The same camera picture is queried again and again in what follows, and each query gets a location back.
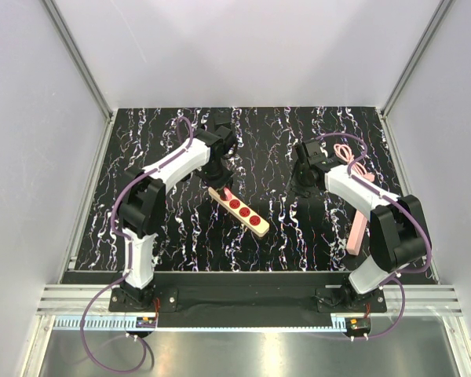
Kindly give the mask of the beige red power strip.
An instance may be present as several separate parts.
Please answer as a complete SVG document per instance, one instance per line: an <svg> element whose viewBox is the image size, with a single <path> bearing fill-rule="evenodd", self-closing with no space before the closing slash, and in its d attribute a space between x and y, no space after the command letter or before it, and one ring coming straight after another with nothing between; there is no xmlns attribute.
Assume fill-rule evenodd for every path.
<svg viewBox="0 0 471 377"><path fill-rule="evenodd" d="M269 223L235 194L232 193L230 200L224 200L223 191L220 194L217 190L208 188L208 193L212 199L237 218L255 236L262 238L268 233L270 229Z"/></svg>

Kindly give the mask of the pink square plug adapter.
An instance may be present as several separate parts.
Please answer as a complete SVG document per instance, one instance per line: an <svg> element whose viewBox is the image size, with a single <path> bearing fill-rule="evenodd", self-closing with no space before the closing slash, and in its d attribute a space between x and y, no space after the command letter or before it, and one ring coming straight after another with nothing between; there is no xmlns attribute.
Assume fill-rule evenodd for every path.
<svg viewBox="0 0 471 377"><path fill-rule="evenodd" d="M224 198L224 200L230 200L232 198L232 193L231 193L229 188L224 188L223 198Z"/></svg>

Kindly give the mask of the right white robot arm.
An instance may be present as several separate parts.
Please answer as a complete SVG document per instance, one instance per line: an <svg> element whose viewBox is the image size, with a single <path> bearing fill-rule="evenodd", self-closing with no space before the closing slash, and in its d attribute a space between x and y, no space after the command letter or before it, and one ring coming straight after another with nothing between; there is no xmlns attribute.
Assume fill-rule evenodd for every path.
<svg viewBox="0 0 471 377"><path fill-rule="evenodd" d="M410 273L409 265L429 258L432 244L419 199L398 196L379 188L361 164L367 155L354 156L348 145L334 145L334 154L321 151L321 137L294 146L296 160L289 189L309 198L326 191L343 199L361 213L369 228L370 255L331 291L317 291L319 307L360 311L375 292L399 273Z"/></svg>

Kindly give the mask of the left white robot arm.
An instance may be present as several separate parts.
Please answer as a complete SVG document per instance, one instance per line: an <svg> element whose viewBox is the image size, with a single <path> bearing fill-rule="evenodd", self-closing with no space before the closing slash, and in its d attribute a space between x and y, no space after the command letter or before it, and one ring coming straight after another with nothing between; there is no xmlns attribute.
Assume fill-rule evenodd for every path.
<svg viewBox="0 0 471 377"><path fill-rule="evenodd" d="M118 280L126 301L138 311L154 300L153 245L166 218L166 195L193 174L223 199L232 187L233 173L222 163L236 145L236 136L225 126L213 133L196 130L179 148L144 168L131 167L130 179L111 213L118 220L112 230L124 238L125 268Z"/></svg>

